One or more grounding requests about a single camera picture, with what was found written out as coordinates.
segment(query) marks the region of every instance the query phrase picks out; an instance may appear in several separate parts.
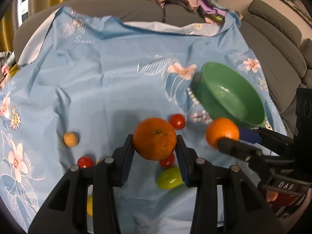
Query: green bowl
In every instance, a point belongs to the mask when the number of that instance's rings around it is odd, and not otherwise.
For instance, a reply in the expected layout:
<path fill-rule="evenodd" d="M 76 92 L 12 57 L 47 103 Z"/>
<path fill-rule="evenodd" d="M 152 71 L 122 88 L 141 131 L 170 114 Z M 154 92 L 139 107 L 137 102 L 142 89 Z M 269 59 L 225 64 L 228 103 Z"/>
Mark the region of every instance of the green bowl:
<path fill-rule="evenodd" d="M 256 90 L 244 77 L 221 63 L 205 63 L 192 90 L 213 119 L 225 117 L 248 128 L 264 125 L 265 111 Z"/>

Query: pink flower print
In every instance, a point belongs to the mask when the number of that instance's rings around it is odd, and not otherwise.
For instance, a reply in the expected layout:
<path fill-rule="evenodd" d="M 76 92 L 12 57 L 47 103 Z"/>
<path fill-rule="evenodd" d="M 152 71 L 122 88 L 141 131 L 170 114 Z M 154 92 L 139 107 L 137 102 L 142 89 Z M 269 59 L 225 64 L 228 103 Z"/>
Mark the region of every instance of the pink flower print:
<path fill-rule="evenodd" d="M 9 70 L 10 70 L 10 68 L 7 64 L 3 65 L 3 67 L 1 68 L 1 72 L 3 75 L 9 74 Z"/>
<path fill-rule="evenodd" d="M 4 116 L 6 118 L 9 118 L 10 112 L 9 112 L 9 104 L 10 104 L 10 92 L 7 93 L 7 95 L 3 99 L 3 104 L 0 106 L 0 116 Z"/>
<path fill-rule="evenodd" d="M 260 63 L 257 59 L 251 59 L 248 58 L 247 61 L 244 61 L 244 64 L 246 65 L 246 70 L 252 70 L 254 73 L 258 71 L 258 68 L 261 68 Z"/>
<path fill-rule="evenodd" d="M 168 72 L 179 74 L 179 77 L 182 77 L 185 80 L 191 80 L 196 71 L 196 68 L 196 64 L 192 64 L 187 68 L 183 68 L 180 63 L 176 62 L 175 64 L 168 67 Z"/>
<path fill-rule="evenodd" d="M 14 153 L 12 151 L 9 152 L 8 160 L 11 164 L 13 164 L 13 168 L 15 171 L 15 178 L 17 182 L 21 182 L 21 173 L 22 171 L 25 174 L 28 174 L 28 169 L 26 164 L 22 161 L 23 159 L 23 145 L 18 144 L 17 147 L 15 147 L 15 144 L 13 141 L 12 142 L 12 147 L 14 150 Z"/>

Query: blue cloth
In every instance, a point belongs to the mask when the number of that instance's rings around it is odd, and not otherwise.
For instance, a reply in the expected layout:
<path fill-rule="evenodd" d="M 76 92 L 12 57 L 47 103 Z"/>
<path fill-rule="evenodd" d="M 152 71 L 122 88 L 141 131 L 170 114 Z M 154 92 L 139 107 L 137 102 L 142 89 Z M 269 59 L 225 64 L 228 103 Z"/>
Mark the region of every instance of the blue cloth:
<path fill-rule="evenodd" d="M 71 165 L 86 154 L 97 161 L 111 156 L 149 117 L 168 119 L 183 113 L 188 125 L 178 133 L 186 145 L 214 165 L 233 165 L 234 158 L 207 144 L 204 131 L 211 119 L 188 88 L 191 77 L 208 61 L 226 64 L 245 76 L 259 92 L 274 130 L 285 134 L 261 68 L 255 71 L 244 63 L 256 57 L 239 24 L 235 13 L 229 12 L 217 35 L 183 35 L 61 8 L 38 57 L 24 64 L 1 92 L 0 196 L 17 222 L 27 230 Z M 207 24 L 203 25 L 189 27 L 201 35 Z M 22 55 L 32 56 L 36 49 L 32 45 L 38 43 L 30 42 Z M 68 131 L 79 134 L 76 147 L 63 143 Z M 189 233 L 196 189 L 181 185 L 160 190 L 155 181 L 160 172 L 158 162 L 135 153 L 128 181 L 114 189 L 122 233 Z M 218 202 L 222 224 L 222 198 Z"/>

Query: green fruit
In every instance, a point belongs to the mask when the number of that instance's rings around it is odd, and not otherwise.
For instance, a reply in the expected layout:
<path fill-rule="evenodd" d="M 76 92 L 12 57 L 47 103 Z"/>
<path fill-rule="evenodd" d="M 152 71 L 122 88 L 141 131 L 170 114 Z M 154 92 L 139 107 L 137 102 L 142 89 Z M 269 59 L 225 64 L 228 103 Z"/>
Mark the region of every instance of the green fruit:
<path fill-rule="evenodd" d="M 164 170 L 158 180 L 157 180 L 157 186 L 160 189 L 172 189 L 180 184 L 182 184 L 182 177 L 180 173 L 179 167 L 173 166 L 168 168 L 167 170 Z"/>

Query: orange fruit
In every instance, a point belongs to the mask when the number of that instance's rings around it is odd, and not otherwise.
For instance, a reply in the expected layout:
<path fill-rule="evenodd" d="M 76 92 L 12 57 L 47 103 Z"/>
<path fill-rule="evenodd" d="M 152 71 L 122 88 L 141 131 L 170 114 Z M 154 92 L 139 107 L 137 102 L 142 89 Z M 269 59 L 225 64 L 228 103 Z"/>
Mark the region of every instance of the orange fruit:
<path fill-rule="evenodd" d="M 169 157 L 176 144 L 175 130 L 164 119 L 145 119 L 139 123 L 133 133 L 135 150 L 147 160 L 158 161 Z"/>
<path fill-rule="evenodd" d="M 215 119 L 206 128 L 206 140 L 215 149 L 218 149 L 218 141 L 225 137 L 235 141 L 239 140 L 238 127 L 230 119 Z"/>

